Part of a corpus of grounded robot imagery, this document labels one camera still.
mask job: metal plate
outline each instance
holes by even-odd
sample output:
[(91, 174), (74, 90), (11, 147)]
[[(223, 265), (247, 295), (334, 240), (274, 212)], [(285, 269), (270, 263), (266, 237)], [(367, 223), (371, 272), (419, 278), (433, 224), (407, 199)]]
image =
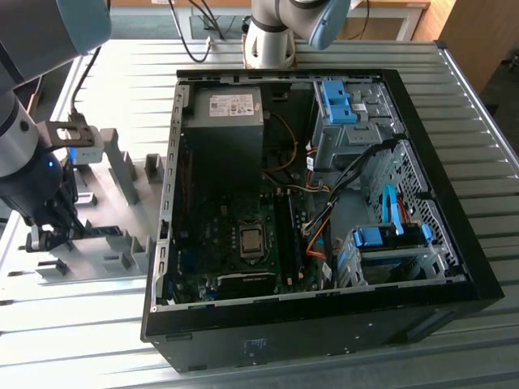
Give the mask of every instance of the metal plate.
[[(191, 49), (202, 53), (204, 44)], [(139, 339), (143, 277), (43, 287), (26, 274), (0, 280), (0, 301), (10, 303), (0, 306), (0, 382), (16, 378), (20, 387), (251, 389), (345, 383), (358, 388), (519, 386), (519, 207), (514, 203), (519, 166), (475, 93), (449, 54), (433, 44), (348, 41), (337, 42), (325, 53), (299, 45), (299, 53), (301, 67), (398, 69), (418, 110), (425, 109), (420, 112), (426, 115), (422, 119), (427, 131), (458, 139), (449, 144), (437, 138), (435, 145), (505, 298), (405, 348), (179, 375)], [(84, 63), (76, 61), (72, 67), (56, 118), (67, 109), (71, 86)], [(242, 67), (241, 42), (218, 45), (202, 66)], [(164, 155), (179, 68), (195, 68), (179, 42), (111, 41), (79, 94), (78, 107), (99, 128), (117, 127), (121, 149), (130, 150), (132, 157), (139, 151)], [(479, 156), (478, 150), (485, 152)], [(0, 253), (16, 224), (11, 218)]]

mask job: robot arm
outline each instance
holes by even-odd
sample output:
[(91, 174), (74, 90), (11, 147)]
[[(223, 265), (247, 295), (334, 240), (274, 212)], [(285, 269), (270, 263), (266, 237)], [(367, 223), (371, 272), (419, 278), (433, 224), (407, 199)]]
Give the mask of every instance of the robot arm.
[[(3, 0), (0, 3), (0, 199), (33, 227), (27, 250), (52, 250), (83, 237), (74, 172), (61, 147), (93, 145), (84, 118), (36, 125), (12, 89), (85, 55), (109, 39), (104, 0)], [(63, 140), (58, 129), (79, 138)], [(43, 231), (49, 224), (53, 231)]]
[(245, 44), (247, 65), (290, 67), (295, 59), (295, 32), (318, 50), (329, 47), (341, 30), (350, 0), (253, 0)]

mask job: orange wire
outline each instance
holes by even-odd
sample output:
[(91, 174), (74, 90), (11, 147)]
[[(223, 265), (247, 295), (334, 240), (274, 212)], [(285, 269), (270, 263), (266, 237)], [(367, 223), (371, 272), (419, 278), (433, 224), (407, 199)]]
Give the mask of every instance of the orange wire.
[(277, 118), (277, 120), (279, 120), (281, 123), (283, 123), (283, 126), (285, 126), (285, 128), (287, 129), (288, 132), (290, 132), (290, 136), (292, 137), (292, 142), (294, 142), (294, 152), (292, 153), (292, 158), (290, 158), (290, 160), (286, 164), (284, 164), (282, 166), (278, 166), (276, 168), (269, 168), (269, 169), (264, 170), (265, 172), (272, 173), (272, 172), (279, 172), (280, 170), (288, 168), (292, 164), (292, 162), (294, 162), (295, 157), (298, 154), (298, 142), (295, 139), (294, 132), (292, 131), (292, 129), (290, 128), (288, 123), (285, 122), (285, 119), (282, 118), (281, 116), (279, 116), (277, 113), (271, 112), (270, 114), (271, 114), (271, 116), (274, 116), (275, 118)]
[(314, 237), (311, 239), (310, 244), (307, 247), (307, 255), (311, 255), (310, 253), (315, 252), (315, 251), (312, 251), (311, 248), (315, 244), (315, 241), (317, 240), (317, 237), (323, 232), (324, 226), (330, 221), (330, 216), (331, 215), (328, 215), (328, 217), (326, 219), (324, 219), (323, 223), (321, 224), (321, 226), (319, 227), (319, 229), (315, 233)]
[(308, 251), (307, 254), (312, 257), (326, 259), (326, 255), (324, 255), (324, 253), (320, 253), (319, 251)]
[(411, 219), (409, 218), (409, 215), (407, 214), (407, 211), (406, 211), (406, 209), (405, 209), (405, 205), (404, 205), (404, 203), (402, 202), (401, 199), (398, 199), (398, 200), (397, 200), (397, 203), (398, 203), (398, 207), (399, 207), (399, 209), (400, 209), (400, 212), (401, 212), (401, 214), (402, 214), (402, 217), (403, 217), (403, 219), (404, 219), (404, 222), (406, 222), (406, 223), (410, 223), (410, 222), (411, 222)]
[[(311, 182), (310, 182), (310, 176), (311, 176), (311, 171), (308, 170), (308, 174), (307, 174), (307, 188), (308, 188), (308, 189), (312, 189), (312, 190), (314, 190), (314, 189), (319, 189), (318, 186), (313, 186), (313, 185), (311, 184)], [(329, 192), (329, 191), (330, 191), (330, 187), (329, 187), (328, 185), (323, 185), (323, 190), (324, 190), (325, 192)]]

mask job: screw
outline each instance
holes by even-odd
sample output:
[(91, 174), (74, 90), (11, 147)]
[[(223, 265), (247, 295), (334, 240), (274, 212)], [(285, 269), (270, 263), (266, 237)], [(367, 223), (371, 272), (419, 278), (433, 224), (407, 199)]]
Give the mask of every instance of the screw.
[(19, 123), (19, 128), (22, 130), (22, 132), (27, 132), (29, 131), (29, 123), (27, 123), (26, 121), (22, 120), (20, 123)]

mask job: motherboard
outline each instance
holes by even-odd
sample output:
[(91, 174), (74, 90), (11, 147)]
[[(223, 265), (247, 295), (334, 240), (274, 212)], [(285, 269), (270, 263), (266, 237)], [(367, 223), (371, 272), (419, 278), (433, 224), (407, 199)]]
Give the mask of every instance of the motherboard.
[(285, 229), (299, 236), (307, 217), (301, 191), (203, 198), (180, 233), (176, 294), (193, 302), (316, 290), (317, 265)]

